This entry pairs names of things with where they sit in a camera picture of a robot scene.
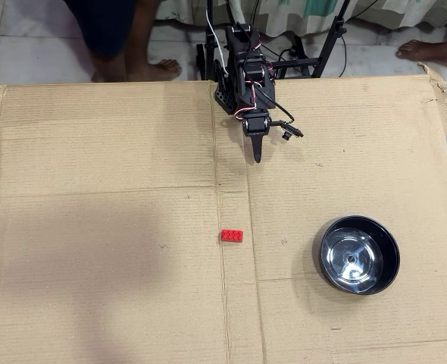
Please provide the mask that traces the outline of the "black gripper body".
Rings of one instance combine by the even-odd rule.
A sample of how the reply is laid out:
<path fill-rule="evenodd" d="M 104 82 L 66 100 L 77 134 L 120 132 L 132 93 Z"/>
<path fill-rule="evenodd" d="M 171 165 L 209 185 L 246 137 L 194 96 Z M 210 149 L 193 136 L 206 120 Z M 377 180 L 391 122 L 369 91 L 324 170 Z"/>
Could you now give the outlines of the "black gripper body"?
<path fill-rule="evenodd" d="M 247 137 L 267 135 L 270 129 L 270 114 L 267 109 L 256 108 L 242 113 L 242 129 Z"/>

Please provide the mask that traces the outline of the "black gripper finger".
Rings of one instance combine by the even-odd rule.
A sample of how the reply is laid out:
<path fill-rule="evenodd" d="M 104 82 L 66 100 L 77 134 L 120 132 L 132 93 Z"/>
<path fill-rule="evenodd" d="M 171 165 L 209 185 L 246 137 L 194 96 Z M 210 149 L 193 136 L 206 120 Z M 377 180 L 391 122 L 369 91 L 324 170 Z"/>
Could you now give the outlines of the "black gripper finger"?
<path fill-rule="evenodd" d="M 256 163 L 261 162 L 263 137 L 264 137 L 263 134 L 252 134 L 250 136 L 252 142 L 253 157 Z"/>

